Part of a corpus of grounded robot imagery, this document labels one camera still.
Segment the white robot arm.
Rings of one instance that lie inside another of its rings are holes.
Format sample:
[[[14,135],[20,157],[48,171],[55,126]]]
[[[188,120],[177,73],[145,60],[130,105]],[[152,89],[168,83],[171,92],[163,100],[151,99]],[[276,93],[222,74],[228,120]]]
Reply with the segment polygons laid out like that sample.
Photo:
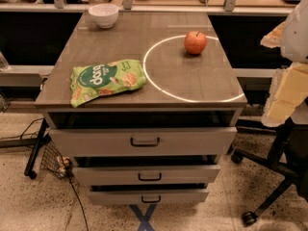
[[[281,55],[292,62],[273,76],[262,115],[264,125],[277,127],[308,96],[308,0],[301,0],[284,22],[263,36],[261,44],[279,47]]]

